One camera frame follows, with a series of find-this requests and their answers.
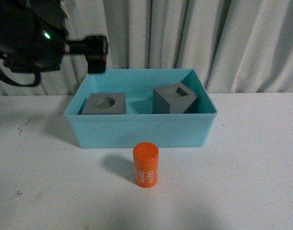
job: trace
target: white curtain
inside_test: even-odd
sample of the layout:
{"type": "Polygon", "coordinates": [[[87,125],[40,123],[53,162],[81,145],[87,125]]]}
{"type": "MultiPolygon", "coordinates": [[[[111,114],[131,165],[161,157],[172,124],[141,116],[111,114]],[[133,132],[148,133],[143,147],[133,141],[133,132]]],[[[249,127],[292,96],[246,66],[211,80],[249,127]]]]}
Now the white curtain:
{"type": "MultiPolygon", "coordinates": [[[[108,69],[191,68],[210,93],[293,92],[293,0],[64,0],[64,7],[70,39],[107,35],[108,69]]],[[[64,57],[40,86],[0,82],[0,95],[74,94],[86,73],[84,57],[64,57]]]]}

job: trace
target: gray block with round hole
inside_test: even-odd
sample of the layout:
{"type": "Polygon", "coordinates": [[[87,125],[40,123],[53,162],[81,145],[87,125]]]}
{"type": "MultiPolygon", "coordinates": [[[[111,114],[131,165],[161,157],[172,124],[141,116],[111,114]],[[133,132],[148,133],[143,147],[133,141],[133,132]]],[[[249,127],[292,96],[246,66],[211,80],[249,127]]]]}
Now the gray block with round hole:
{"type": "Polygon", "coordinates": [[[199,96],[181,82],[153,89],[154,114],[195,114],[198,103],[199,96]]]}
{"type": "Polygon", "coordinates": [[[91,93],[81,114],[126,114],[125,93],[91,93]]]}

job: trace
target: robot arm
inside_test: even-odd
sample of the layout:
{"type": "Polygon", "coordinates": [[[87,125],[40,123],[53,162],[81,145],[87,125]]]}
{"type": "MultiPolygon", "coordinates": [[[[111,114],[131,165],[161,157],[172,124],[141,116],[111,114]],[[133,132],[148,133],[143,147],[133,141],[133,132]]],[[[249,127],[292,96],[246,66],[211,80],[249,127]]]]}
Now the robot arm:
{"type": "MultiPolygon", "coordinates": [[[[108,54],[107,38],[88,36],[68,41],[64,27],[65,14],[60,0],[0,0],[0,58],[14,73],[34,73],[40,83],[40,72],[60,70],[63,55],[84,54],[88,73],[103,73],[108,54]]],[[[15,86],[0,70],[0,80],[15,86]]]]}

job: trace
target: plastic bin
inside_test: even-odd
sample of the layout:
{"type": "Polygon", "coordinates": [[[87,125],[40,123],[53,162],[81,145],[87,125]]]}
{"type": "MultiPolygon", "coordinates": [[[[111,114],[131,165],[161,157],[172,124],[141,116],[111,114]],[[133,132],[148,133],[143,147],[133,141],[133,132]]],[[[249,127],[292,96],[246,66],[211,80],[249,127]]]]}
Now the plastic bin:
{"type": "Polygon", "coordinates": [[[133,148],[205,144],[217,109],[192,69],[108,69],[87,75],[65,116],[82,148],[133,148]],[[200,96],[196,114],[152,114],[153,89],[182,82],[200,96]],[[90,93],[124,92],[126,115],[80,115],[90,93]]]}

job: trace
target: orange cylindrical block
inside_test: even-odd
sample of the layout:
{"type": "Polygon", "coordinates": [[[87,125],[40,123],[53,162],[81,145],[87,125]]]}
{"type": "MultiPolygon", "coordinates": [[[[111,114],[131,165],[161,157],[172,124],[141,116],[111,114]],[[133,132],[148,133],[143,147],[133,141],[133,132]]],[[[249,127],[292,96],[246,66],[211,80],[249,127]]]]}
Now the orange cylindrical block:
{"type": "Polygon", "coordinates": [[[139,186],[150,188],[158,180],[159,150],[150,142],[142,142],[134,147],[134,167],[139,186]]]}

